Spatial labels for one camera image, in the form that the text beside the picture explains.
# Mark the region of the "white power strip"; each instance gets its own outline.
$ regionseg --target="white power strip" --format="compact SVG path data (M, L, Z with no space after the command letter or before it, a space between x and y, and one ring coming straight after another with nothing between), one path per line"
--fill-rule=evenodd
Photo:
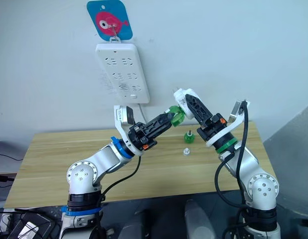
M95 51L123 103L146 104L150 101L135 45L104 43L98 44Z

